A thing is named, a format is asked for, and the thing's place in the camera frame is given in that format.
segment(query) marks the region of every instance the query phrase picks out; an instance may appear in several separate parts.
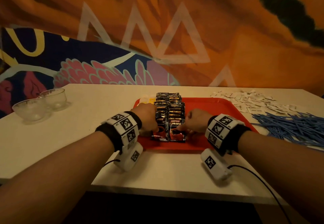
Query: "glass bowl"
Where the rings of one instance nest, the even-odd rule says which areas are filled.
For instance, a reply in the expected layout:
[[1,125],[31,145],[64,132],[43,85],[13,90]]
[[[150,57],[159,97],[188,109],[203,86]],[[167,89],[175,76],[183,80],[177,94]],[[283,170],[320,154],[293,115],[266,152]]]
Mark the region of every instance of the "glass bowl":
[[46,105],[51,110],[62,110],[66,107],[67,99],[65,89],[50,89],[40,94],[45,99]]
[[12,109],[25,121],[37,121],[42,119],[47,112],[45,100],[43,98],[23,100],[14,104]]

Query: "red tray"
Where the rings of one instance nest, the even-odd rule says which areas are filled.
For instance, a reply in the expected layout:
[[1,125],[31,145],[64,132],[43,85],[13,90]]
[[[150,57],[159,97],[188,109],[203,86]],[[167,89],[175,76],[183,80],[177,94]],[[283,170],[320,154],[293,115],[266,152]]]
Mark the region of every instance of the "red tray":
[[[222,98],[182,98],[182,101],[186,105],[185,114],[195,108],[199,108],[208,111],[210,114],[227,114],[238,120],[241,120],[252,131],[257,130],[248,122],[248,120],[239,112],[235,106],[228,100]],[[134,107],[139,104],[138,99],[135,102]],[[150,150],[171,150],[171,151],[203,151],[206,148],[213,148],[207,141],[204,135],[200,136],[195,141],[186,141],[185,143],[179,142],[160,142],[151,140],[150,137],[138,136],[138,142],[144,147],[144,149]]]

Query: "white table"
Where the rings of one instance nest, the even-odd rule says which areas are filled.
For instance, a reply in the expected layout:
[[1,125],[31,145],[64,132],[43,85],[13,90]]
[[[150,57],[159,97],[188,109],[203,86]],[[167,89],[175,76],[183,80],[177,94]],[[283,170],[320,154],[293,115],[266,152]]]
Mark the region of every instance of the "white table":
[[[182,97],[209,97],[214,91],[235,92],[239,88],[69,84],[65,86],[71,106],[54,112],[42,122],[26,125],[15,113],[0,120],[0,184],[41,158],[90,133],[116,112],[129,110],[144,95],[180,92]],[[272,95],[282,104],[296,104],[304,111],[324,116],[324,100],[300,89],[255,89]],[[250,114],[243,113],[256,122]],[[265,130],[256,127],[265,134]],[[253,168],[238,154],[226,155],[229,164]],[[122,173],[115,165],[104,167],[93,181],[92,191],[134,193],[165,197],[188,197],[275,203],[268,190],[253,175],[233,168],[233,176],[215,184],[203,167],[200,154],[169,154],[145,151],[137,165]]]

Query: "black cable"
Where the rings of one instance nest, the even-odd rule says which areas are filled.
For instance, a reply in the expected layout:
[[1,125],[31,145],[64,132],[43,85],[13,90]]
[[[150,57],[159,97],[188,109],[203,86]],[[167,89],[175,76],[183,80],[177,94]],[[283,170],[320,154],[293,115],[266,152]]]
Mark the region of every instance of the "black cable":
[[285,215],[288,223],[289,224],[292,224],[291,221],[290,221],[290,219],[289,219],[289,217],[288,217],[288,215],[287,215],[287,213],[286,213],[286,211],[284,210],[284,208],[282,207],[282,205],[279,203],[277,197],[274,195],[274,193],[271,191],[271,189],[267,186],[267,184],[265,184],[265,182],[262,181],[261,178],[257,176],[256,173],[254,173],[253,171],[251,171],[251,170],[249,170],[249,169],[247,169],[247,168],[245,168],[243,166],[240,166],[240,165],[230,165],[230,166],[227,167],[227,169],[230,169],[232,167],[238,167],[238,168],[245,169],[245,170],[249,171],[250,173],[252,173],[255,177],[257,177],[263,183],[263,185],[265,185],[265,187],[270,191],[270,193],[272,194],[272,196],[274,197],[274,199],[277,201],[277,203],[278,203],[279,207],[281,208],[282,212],[284,213],[284,215]]
[[119,159],[114,159],[114,160],[111,160],[111,161],[109,161],[109,162],[105,163],[105,165],[104,165],[103,167],[105,167],[105,166],[106,166],[107,164],[109,164],[109,163],[111,163],[111,162],[114,162],[114,161],[120,162],[120,160],[119,160]]

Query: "wristband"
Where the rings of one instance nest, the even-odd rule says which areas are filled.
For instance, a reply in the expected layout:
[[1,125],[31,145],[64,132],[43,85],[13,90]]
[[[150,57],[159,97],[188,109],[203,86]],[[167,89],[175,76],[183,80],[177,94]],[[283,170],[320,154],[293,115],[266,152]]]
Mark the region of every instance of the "wristband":
[[142,122],[135,113],[121,112],[103,121],[96,131],[103,132],[111,140],[115,152],[122,154],[137,141],[141,126]]
[[244,122],[229,115],[213,116],[208,121],[205,137],[215,150],[224,156],[227,150],[238,153],[238,141],[246,131],[251,130]]

